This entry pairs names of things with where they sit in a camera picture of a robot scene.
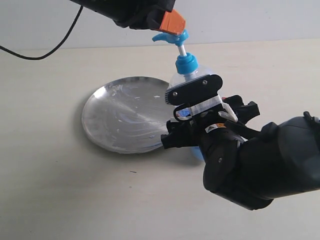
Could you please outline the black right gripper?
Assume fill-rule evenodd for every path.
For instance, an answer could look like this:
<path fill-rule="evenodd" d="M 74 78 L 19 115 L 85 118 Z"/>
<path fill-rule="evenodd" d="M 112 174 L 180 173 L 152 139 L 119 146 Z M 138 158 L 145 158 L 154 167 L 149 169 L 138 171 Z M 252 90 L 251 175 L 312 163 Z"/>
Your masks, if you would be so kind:
<path fill-rule="evenodd" d="M 201 150 L 227 140 L 242 143 L 256 134 L 246 124 L 259 115 L 256 102 L 244 104 L 239 95 L 224 97 L 218 104 L 190 118 L 175 116 L 168 120 L 168 133 L 161 135 L 161 143 L 164 149 L 199 147 Z"/>

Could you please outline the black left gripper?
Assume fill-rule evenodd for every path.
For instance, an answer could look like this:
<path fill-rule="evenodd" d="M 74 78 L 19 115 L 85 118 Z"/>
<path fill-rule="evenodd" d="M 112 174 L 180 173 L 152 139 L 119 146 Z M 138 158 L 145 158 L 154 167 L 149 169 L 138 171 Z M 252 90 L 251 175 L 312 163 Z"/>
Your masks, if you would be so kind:
<path fill-rule="evenodd" d="M 174 8 L 174 0 L 73 0 L 93 12 L 103 15 L 121 28 L 151 29 L 180 35 L 186 20 Z"/>

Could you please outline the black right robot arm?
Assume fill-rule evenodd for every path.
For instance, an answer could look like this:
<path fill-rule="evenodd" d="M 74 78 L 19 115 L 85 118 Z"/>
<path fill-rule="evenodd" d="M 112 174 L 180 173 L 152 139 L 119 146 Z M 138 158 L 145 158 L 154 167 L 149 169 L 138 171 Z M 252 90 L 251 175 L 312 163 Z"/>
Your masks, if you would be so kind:
<path fill-rule="evenodd" d="M 215 106 L 191 121 L 168 121 L 161 136 L 165 149 L 198 147 L 204 159 L 204 188 L 248 210 L 269 206 L 274 199 L 320 188 L 320 120 L 308 111 L 257 131 L 247 122 L 259 115 L 258 105 L 239 95 L 222 103 L 237 122 L 218 115 Z"/>

